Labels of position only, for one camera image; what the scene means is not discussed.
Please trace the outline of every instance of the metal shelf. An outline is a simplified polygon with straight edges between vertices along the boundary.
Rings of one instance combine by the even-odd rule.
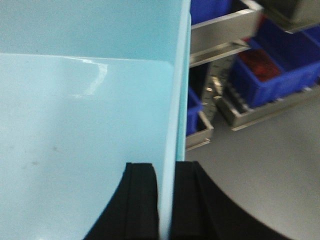
[[[320,86],[306,87],[263,106],[250,108],[230,84],[225,89],[223,97],[217,101],[217,107],[222,112],[232,130],[237,131],[255,123],[271,118],[299,103],[320,96]]]
[[[191,27],[190,67],[249,48],[242,40],[255,34],[262,7],[252,0],[234,0],[231,13]]]

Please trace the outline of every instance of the metal frame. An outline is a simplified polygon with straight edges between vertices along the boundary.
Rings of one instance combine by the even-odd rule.
[[[264,13],[287,33],[320,23],[320,2],[314,0],[257,0]]]
[[[274,102],[250,108],[239,94],[228,85],[225,95],[217,101],[217,107],[231,125],[232,130],[237,131],[269,119],[288,108],[317,96],[320,96],[319,85],[312,88],[306,87],[300,92],[279,98]]]
[[[199,112],[199,120],[201,121],[200,124],[204,125],[204,129],[197,131],[186,137],[186,140],[185,140],[186,151],[190,151],[192,149],[201,147],[211,142],[211,136],[214,131],[214,127],[210,124],[206,115],[202,111]]]

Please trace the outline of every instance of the blue plastic bin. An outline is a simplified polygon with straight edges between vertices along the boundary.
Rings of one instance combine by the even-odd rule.
[[[191,0],[192,25],[225,15],[232,0]]]
[[[285,33],[267,20],[249,44],[253,49],[264,49],[281,71],[281,75],[261,82],[236,58],[229,80],[250,107],[315,84],[320,73],[320,45],[303,32]]]
[[[303,33],[320,46],[320,25],[309,28]]]
[[[189,87],[186,114],[186,135],[193,134],[197,129],[198,112],[203,108],[196,93]]]

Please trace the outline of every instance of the light blue surface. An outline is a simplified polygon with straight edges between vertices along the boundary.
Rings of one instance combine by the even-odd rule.
[[[0,239],[82,239],[126,162],[153,163],[166,239],[189,4],[0,1]]]

